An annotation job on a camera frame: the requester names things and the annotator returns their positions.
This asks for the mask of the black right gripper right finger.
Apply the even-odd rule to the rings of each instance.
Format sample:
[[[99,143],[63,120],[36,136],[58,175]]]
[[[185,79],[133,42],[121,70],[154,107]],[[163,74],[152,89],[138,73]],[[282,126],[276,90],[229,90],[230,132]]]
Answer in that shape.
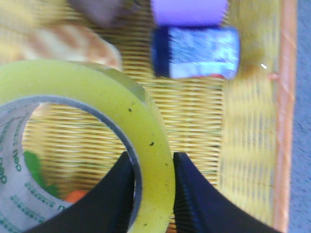
[[[275,233],[224,197],[188,155],[173,155],[176,193],[174,215],[179,233]]]

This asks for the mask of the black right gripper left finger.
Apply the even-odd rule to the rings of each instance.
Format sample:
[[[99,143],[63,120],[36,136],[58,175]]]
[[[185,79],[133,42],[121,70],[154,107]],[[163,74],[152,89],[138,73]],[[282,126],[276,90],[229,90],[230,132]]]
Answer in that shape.
[[[125,233],[133,209],[134,172],[123,152],[105,177],[71,207],[30,233]]]

